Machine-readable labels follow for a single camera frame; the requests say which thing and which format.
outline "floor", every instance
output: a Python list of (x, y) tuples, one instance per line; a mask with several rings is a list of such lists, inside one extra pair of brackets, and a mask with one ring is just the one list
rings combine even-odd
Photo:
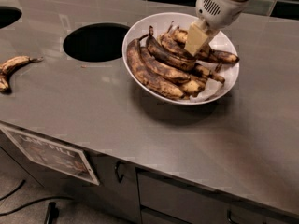
[[(0, 199), (19, 186), (21, 180), (0, 172)], [(47, 190), (25, 183), (11, 196), (0, 201), (0, 214), (13, 210), (33, 200), (53, 196)], [(129, 224), (129, 222), (93, 210), (81, 203), (70, 200), (50, 200), (27, 206), (13, 214), (0, 217), (0, 224), (41, 224), (44, 223), (49, 202), (56, 202), (59, 216), (53, 224)]]

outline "black cable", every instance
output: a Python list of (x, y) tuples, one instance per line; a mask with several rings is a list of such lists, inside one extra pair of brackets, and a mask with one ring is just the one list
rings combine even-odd
[(26, 181), (23, 180), (18, 187), (16, 187), (14, 190), (12, 190), (10, 193), (8, 193), (7, 195), (3, 196), (0, 198), (0, 201), (4, 200), (5, 198), (9, 197), (10, 195), (12, 195), (13, 193), (15, 193), (17, 190), (19, 190), (25, 183)]
[(19, 206), (17, 207), (16, 209), (13, 209), (9, 212), (5, 212), (5, 213), (0, 213), (0, 217), (1, 216), (6, 216), (6, 215), (9, 215), (9, 214), (12, 214), (12, 213), (15, 213), (17, 211), (20, 211), (21, 209), (29, 206), (29, 205), (32, 205), (32, 204), (35, 204), (35, 203), (40, 203), (40, 202), (43, 202), (43, 201), (46, 201), (46, 200), (51, 200), (51, 199), (67, 199), (67, 200), (73, 200), (72, 198), (69, 198), (69, 197), (64, 197), (64, 196), (52, 196), (52, 197), (47, 197), (47, 198), (41, 198), (41, 199), (37, 199), (37, 200), (34, 200), (34, 201), (31, 201), (29, 203), (26, 203), (22, 206)]

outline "black hole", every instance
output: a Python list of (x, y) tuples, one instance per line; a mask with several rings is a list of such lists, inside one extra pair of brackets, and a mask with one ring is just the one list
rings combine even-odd
[(83, 62), (106, 62), (122, 56), (122, 41), (129, 27), (99, 23), (81, 27), (67, 36), (64, 51)]
[(9, 26), (21, 17), (21, 11), (15, 7), (0, 7), (0, 29)]

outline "gray table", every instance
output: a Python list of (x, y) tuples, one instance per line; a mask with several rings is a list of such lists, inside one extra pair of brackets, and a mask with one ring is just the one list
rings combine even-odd
[(0, 0), (22, 10), (0, 59), (44, 56), (11, 78), (0, 120), (299, 215), (299, 22), (242, 14), (223, 32), (241, 58), (234, 88), (195, 107), (162, 104), (122, 58), (85, 63), (63, 41), (81, 26), (128, 26), (192, 7), (137, 0)]

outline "framed picture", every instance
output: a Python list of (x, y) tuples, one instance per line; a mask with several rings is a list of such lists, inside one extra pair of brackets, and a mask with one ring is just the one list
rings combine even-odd
[(7, 126), (1, 125), (0, 128), (30, 161), (99, 185), (83, 150)]

